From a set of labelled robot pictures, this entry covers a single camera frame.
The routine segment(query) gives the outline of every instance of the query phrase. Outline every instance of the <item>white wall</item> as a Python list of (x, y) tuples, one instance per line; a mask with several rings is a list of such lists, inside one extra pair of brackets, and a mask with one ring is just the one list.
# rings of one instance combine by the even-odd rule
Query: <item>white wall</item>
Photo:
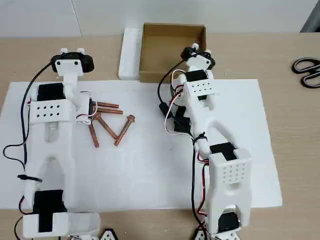
[(318, 0), (0, 0), (0, 37), (122, 33), (143, 22), (210, 32), (299, 32)]

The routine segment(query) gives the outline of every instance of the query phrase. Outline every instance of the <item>black wire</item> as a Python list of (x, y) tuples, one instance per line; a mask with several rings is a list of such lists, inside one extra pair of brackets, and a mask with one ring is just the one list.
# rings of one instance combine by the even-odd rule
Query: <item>black wire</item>
[[(42, 74), (48, 67), (51, 66), (51, 62), (49, 62), (47, 65), (45, 65), (30, 81), (28, 87), (26, 88), (23, 98), (22, 98), (22, 103), (21, 103), (21, 109), (20, 109), (20, 118), (21, 118), (21, 128), (22, 128), (22, 139), (25, 142), (27, 140), (26, 137), (26, 129), (25, 129), (25, 118), (24, 118), (24, 107), (25, 107), (25, 101), (27, 98), (27, 95), (29, 93), (29, 90), (32, 86), (32, 84), (35, 82), (35, 80), (39, 77), (40, 74)], [(27, 144), (23, 144), (23, 152), (24, 152), (24, 164), (27, 164)]]
[(23, 217), (24, 217), (24, 216), (20, 217), (20, 218), (15, 222), (14, 227), (13, 227), (14, 235), (15, 235), (15, 238), (16, 238), (17, 240), (21, 240), (21, 238), (20, 238), (20, 237), (18, 236), (18, 234), (17, 234), (17, 226), (18, 226), (19, 222), (21, 221), (21, 219), (22, 219)]
[(27, 133), (26, 133), (26, 136), (25, 136), (25, 140), (20, 143), (20, 144), (9, 144), (7, 146), (5, 146), (2, 150), (2, 154), (4, 157), (6, 157), (7, 159), (9, 160), (14, 160), (14, 161), (18, 161), (19, 163), (21, 163), (22, 167), (23, 167), (23, 170), (25, 170), (25, 164), (20, 160), (20, 159), (17, 159), (17, 158), (13, 158), (13, 157), (9, 157), (6, 155), (6, 150), (7, 148), (10, 148), (10, 147), (20, 147), (22, 145), (24, 145), (28, 139), (28, 136), (29, 136), (29, 131), (30, 131), (30, 126), (29, 126), (29, 122), (30, 122), (30, 108), (28, 110), (28, 117), (27, 117), (27, 122), (28, 122), (28, 129), (27, 129)]
[(160, 100), (161, 103), (163, 103), (164, 101), (162, 100), (161, 96), (160, 96), (160, 87), (162, 85), (162, 83), (164, 82), (164, 80), (166, 79), (166, 77), (173, 71), (175, 70), (177, 67), (179, 67), (185, 60), (181, 60), (180, 62), (178, 62), (173, 68), (171, 68), (161, 79), (161, 81), (158, 84), (158, 88), (157, 88), (157, 94), (158, 94), (158, 98)]
[(207, 230), (204, 226), (204, 224), (199, 219), (196, 208), (195, 208), (195, 178), (196, 178), (196, 150), (193, 148), (193, 154), (192, 154), (192, 185), (191, 185), (191, 206), (192, 206), (192, 213), (195, 218), (195, 220), (199, 224), (199, 229), (203, 230), (204, 239), (207, 240)]

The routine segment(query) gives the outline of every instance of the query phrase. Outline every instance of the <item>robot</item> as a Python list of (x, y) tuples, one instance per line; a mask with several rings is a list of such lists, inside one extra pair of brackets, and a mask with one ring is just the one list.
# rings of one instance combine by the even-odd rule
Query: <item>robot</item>
[[(194, 139), (194, 149), (207, 160), (210, 175), (204, 203), (205, 230), (200, 229), (195, 239), (205, 239), (206, 231), (208, 239), (238, 240), (236, 232), (247, 226), (250, 220), (251, 155), (237, 146), (227, 127), (215, 117), (214, 75), (211, 71), (215, 61), (210, 51), (201, 52), (199, 45), (194, 43), (183, 50), (181, 58), (188, 70), (180, 70), (183, 74), (176, 79), (173, 79), (173, 72), (171, 81), (172, 95), (178, 95), (176, 103), (180, 106), (175, 116), (180, 124), (175, 122), (175, 130), (190, 130), (194, 137), (202, 136)], [(206, 137), (210, 128), (216, 129), (227, 142), (214, 144), (213, 139)]]
[[(58, 236), (97, 239), (99, 214), (69, 211), (77, 203), (75, 125), (76, 121), (90, 124), (92, 112), (91, 94), (79, 92), (77, 82), (78, 77), (94, 69), (94, 62), (91, 56), (85, 55), (83, 48), (78, 48), (77, 52), (62, 48), (50, 62), (53, 71), (63, 77), (63, 82), (41, 84), (31, 90), (31, 150), (23, 180), (24, 199), (33, 211), (23, 216), (23, 236), (30, 239)], [(61, 166), (62, 189), (41, 190), (41, 181), (50, 161), (57, 161)]]

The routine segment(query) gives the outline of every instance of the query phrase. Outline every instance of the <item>white wire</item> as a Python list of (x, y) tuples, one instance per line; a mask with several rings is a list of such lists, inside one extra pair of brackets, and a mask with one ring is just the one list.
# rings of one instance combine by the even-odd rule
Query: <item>white wire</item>
[(169, 113), (171, 112), (171, 108), (175, 102), (175, 100), (181, 95), (181, 93), (177, 94), (172, 100), (171, 100), (171, 103), (169, 105), (169, 110), (168, 112), (166, 113), (165, 115), (165, 119), (164, 119), (164, 130), (166, 131), (167, 134), (171, 135), (171, 136), (177, 136), (177, 135), (187, 135), (188, 137), (191, 137), (188, 133), (185, 133), (185, 132), (177, 132), (177, 133), (172, 133), (172, 132), (169, 132), (168, 129), (167, 129), (167, 119), (168, 119), (168, 116), (169, 116)]
[(92, 117), (93, 115), (95, 115), (98, 111), (98, 101), (95, 101), (95, 110), (94, 113), (92, 113), (91, 115), (88, 115), (87, 117)]
[(97, 101), (95, 101), (95, 110), (94, 110), (94, 113), (92, 113), (91, 115), (87, 115), (87, 114), (80, 114), (79, 116), (78, 116), (78, 118), (79, 117), (92, 117), (93, 115), (95, 115), (96, 113), (97, 113), (97, 111), (98, 111), (98, 102)]
[(172, 73), (171, 73), (171, 85), (172, 85), (172, 83), (173, 83), (173, 81), (174, 81), (174, 75), (175, 75), (175, 72), (181, 72), (181, 73), (186, 73), (186, 71), (183, 71), (183, 70), (181, 70), (181, 69), (175, 69)]

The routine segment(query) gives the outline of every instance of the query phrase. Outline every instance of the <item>cable tie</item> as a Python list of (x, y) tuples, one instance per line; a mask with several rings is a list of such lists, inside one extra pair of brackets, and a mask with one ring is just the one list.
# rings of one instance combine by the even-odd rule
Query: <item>cable tie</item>
[(193, 141), (193, 146), (196, 144), (196, 142), (199, 140), (199, 139), (205, 139), (208, 141), (208, 138), (205, 136), (206, 132), (204, 131), (203, 133), (200, 133), (199, 136), (197, 136)]
[(42, 179), (34, 177), (34, 176), (27, 176), (25, 174), (20, 174), (17, 177), (18, 177), (18, 179), (21, 179), (21, 180), (33, 180), (33, 181), (42, 183)]

